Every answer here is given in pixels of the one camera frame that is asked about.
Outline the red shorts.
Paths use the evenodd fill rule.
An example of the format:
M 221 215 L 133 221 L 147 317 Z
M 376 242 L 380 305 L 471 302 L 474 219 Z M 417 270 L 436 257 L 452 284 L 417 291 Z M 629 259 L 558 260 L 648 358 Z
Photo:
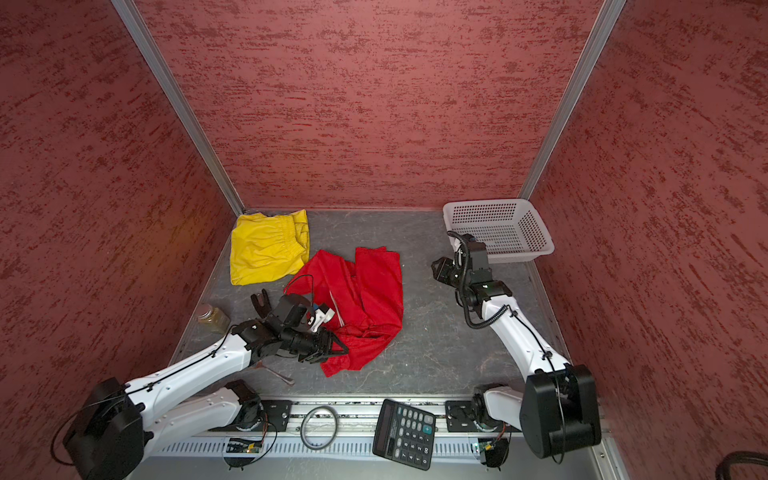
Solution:
M 317 304 L 335 311 L 326 328 L 336 334 L 349 352 L 321 363 L 328 378 L 345 370 L 362 370 L 402 330 L 400 254 L 384 247 L 359 247 L 353 261 L 320 250 L 284 292 L 311 295 Z

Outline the yellow shorts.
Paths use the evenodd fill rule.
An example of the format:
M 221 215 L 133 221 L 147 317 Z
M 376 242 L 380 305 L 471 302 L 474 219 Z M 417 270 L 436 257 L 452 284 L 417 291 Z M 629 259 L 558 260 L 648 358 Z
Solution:
M 234 286 L 274 282 L 299 272 L 309 257 L 305 210 L 241 215 L 231 233 L 230 281 Z

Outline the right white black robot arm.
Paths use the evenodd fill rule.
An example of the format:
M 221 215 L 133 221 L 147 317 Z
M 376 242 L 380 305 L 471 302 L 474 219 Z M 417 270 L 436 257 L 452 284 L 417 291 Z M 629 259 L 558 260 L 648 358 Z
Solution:
M 596 381 L 584 365 L 573 365 L 538 333 L 503 282 L 488 269 L 442 257 L 431 264 L 438 282 L 454 289 L 465 322 L 498 336 L 525 380 L 524 390 L 490 387 L 480 396 L 480 415 L 522 432 L 539 458 L 598 445 L 602 428 Z

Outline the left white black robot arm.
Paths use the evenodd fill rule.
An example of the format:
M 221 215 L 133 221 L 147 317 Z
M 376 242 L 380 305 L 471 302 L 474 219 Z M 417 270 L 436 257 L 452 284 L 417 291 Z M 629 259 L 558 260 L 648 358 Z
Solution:
M 310 363 L 349 352 L 325 328 L 274 329 L 259 320 L 236 324 L 211 346 L 163 370 L 126 384 L 116 378 L 97 384 L 75 413 L 62 445 L 81 478 L 124 479 L 169 444 L 247 418 L 259 398 L 242 381 L 202 399 L 194 396 L 281 350 Z

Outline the metal spoon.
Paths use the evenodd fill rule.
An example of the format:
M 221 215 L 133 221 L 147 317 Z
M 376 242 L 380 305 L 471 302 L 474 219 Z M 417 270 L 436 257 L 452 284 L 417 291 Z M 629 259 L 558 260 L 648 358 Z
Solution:
M 281 380 L 283 383 L 285 383 L 289 387 L 292 387 L 295 385 L 295 381 L 291 377 L 283 375 L 270 367 L 263 366 L 262 369 L 272 374 L 273 376 Z

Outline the white plastic basket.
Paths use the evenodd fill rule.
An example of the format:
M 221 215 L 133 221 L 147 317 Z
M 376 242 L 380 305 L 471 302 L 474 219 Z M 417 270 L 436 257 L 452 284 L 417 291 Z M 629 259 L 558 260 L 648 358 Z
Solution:
M 539 212 L 525 199 L 474 200 L 442 208 L 447 230 L 483 242 L 491 264 L 533 261 L 555 251 Z

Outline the small brown glass jar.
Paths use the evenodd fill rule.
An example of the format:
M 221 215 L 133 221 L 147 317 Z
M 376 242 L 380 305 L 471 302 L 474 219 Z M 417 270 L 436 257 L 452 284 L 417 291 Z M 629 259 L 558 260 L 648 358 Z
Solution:
M 230 326 L 230 319 L 219 307 L 200 304 L 195 310 L 197 323 L 212 333 L 224 335 Z

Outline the black calculator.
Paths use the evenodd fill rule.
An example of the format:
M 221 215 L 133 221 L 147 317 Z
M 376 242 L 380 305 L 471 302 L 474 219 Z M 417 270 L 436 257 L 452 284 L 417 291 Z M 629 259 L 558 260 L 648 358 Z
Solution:
M 374 431 L 372 453 L 428 471 L 434 454 L 436 422 L 437 417 L 426 410 L 385 399 Z

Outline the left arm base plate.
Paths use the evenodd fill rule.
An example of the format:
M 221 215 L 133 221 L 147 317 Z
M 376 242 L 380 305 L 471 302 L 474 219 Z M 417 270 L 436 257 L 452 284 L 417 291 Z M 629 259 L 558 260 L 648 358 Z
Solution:
M 259 406 L 246 405 L 232 426 L 241 432 L 263 431 L 269 427 L 278 432 L 285 432 L 292 407 L 293 402 L 290 400 L 262 400 Z

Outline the aluminium front frame rail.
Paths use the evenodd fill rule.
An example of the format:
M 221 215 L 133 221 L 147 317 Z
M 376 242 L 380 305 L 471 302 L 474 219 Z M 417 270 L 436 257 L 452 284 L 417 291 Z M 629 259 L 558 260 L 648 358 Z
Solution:
M 629 474 L 610 433 L 600 444 L 571 452 L 563 463 L 540 460 L 523 434 L 507 432 L 509 455 L 501 469 L 479 461 L 478 443 L 498 433 L 451 433 L 445 403 L 465 396 L 397 396 L 395 401 L 426 410 L 437 417 L 434 454 L 428 471 L 395 463 L 372 453 L 382 396 L 266 395 L 266 400 L 290 400 L 291 416 L 274 448 L 243 470 L 229 470 L 223 460 L 230 438 L 260 440 L 263 431 L 241 432 L 233 427 L 195 434 L 162 448 L 136 471 L 134 479 L 346 479 L 361 476 L 405 479 L 626 479 Z

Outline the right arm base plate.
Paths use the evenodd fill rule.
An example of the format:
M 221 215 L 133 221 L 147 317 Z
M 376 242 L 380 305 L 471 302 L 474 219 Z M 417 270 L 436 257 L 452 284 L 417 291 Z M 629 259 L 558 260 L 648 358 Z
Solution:
M 445 403 L 447 429 L 451 433 L 501 433 L 503 428 L 521 434 L 521 402 L 516 399 L 481 397 L 472 400 L 449 400 Z

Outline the right aluminium corner post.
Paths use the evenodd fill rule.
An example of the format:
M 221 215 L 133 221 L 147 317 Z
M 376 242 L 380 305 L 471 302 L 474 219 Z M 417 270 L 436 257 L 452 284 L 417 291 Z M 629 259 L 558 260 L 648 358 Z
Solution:
M 625 5 L 625 0 L 602 2 L 550 126 L 522 184 L 519 198 L 529 200 L 535 192 Z

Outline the aluminium corner post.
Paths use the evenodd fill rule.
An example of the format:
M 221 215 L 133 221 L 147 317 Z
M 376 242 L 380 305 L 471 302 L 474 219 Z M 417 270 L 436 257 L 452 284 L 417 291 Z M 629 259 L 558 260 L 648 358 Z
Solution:
M 139 49 L 231 210 L 236 216 L 244 214 L 246 211 L 245 204 L 236 191 L 229 175 L 226 173 L 219 156 L 183 94 L 167 61 L 163 57 L 136 2 L 112 0 L 111 4 Z
M 535 192 L 625 5 L 625 0 L 602 2 L 550 126 L 522 184 L 519 198 L 529 200 Z

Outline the left aluminium corner post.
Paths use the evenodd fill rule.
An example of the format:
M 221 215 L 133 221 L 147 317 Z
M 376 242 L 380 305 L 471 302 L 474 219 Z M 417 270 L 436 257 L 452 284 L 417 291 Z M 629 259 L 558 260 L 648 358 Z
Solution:
M 226 173 L 219 156 L 183 94 L 167 61 L 163 57 L 136 2 L 112 0 L 111 4 L 139 49 L 231 210 L 236 216 L 244 214 L 246 211 L 245 204 L 236 191 L 229 175 Z

